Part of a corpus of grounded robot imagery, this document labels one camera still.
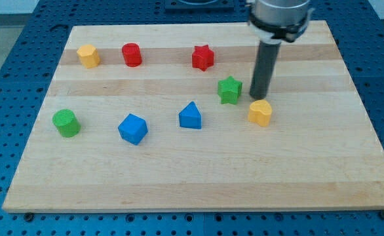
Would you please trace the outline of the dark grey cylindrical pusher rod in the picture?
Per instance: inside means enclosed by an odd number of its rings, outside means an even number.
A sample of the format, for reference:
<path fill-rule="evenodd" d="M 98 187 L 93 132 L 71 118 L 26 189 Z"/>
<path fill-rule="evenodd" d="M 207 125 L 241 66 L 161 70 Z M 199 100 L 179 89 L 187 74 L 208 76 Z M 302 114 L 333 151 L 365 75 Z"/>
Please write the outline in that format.
<path fill-rule="evenodd" d="M 268 44 L 263 41 L 259 43 L 249 92 L 255 100 L 262 100 L 267 96 L 279 48 L 280 43 Z"/>

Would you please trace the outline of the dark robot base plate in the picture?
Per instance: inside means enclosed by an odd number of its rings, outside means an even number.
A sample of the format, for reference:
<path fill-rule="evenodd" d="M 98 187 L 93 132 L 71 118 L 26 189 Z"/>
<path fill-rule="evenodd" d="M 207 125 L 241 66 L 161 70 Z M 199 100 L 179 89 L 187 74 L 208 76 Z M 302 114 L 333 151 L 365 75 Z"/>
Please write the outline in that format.
<path fill-rule="evenodd" d="M 175 10 L 231 10 L 234 0 L 164 0 L 165 11 Z"/>

